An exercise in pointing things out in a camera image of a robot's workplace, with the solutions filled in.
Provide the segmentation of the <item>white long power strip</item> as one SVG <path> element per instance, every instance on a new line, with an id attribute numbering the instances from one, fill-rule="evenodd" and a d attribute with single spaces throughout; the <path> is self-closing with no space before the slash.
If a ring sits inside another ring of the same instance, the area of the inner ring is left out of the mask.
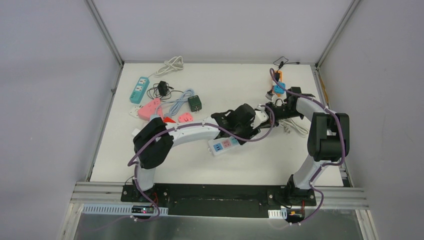
<path id="1" fill-rule="evenodd" d="M 290 140 L 296 134 L 288 127 L 278 126 L 267 135 L 267 137 L 253 142 L 246 142 L 243 145 L 233 136 L 213 139 L 207 141 L 207 150 L 214 157 L 228 153 L 247 154 L 257 149 L 262 151 L 275 146 L 280 147 Z"/>

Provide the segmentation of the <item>dark green cube adapter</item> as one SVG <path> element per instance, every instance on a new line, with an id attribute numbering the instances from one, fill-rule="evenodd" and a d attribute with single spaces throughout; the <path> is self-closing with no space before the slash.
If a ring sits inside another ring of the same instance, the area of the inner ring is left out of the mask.
<path id="1" fill-rule="evenodd" d="M 202 102 L 201 102 L 200 97 L 198 95 L 190 96 L 187 99 L 187 103 L 189 105 L 191 112 L 198 112 L 203 108 Z"/>

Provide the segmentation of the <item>pink square plug adapter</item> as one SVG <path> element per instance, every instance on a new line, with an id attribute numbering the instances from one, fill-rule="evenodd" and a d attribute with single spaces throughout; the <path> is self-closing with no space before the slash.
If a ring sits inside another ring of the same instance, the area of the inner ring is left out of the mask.
<path id="1" fill-rule="evenodd" d="M 194 118 L 189 112 L 185 112 L 178 117 L 179 123 L 192 122 L 193 120 L 194 120 Z"/>

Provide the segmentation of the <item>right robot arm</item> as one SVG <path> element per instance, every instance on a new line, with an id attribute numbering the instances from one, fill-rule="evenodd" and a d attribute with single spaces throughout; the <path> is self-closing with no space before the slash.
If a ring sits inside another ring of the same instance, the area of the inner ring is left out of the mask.
<path id="1" fill-rule="evenodd" d="M 350 150 L 350 118 L 346 113 L 337 113 L 317 101 L 312 94 L 302 93 L 300 87 L 286 91 L 282 104 L 266 103 L 267 113 L 274 114 L 274 125 L 281 120 L 294 117 L 307 118 L 310 129 L 307 137 L 308 155 L 297 172 L 286 185 L 272 193 L 270 202 L 283 207 L 315 206 L 318 177 L 329 166 L 340 166 Z"/>

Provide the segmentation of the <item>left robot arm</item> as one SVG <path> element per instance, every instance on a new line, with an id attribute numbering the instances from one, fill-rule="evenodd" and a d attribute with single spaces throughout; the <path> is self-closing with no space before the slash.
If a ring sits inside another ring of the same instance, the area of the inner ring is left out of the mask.
<path id="1" fill-rule="evenodd" d="M 156 168 L 167 158 L 172 148 L 199 140 L 234 138 L 239 144 L 255 142 L 260 128 L 273 128 L 274 112 L 266 105 L 252 108 L 242 104 L 235 110 L 215 112 L 197 121 L 166 123 L 152 118 L 133 138 L 134 156 L 128 166 L 134 166 L 133 195 L 140 202 L 152 198 Z"/>

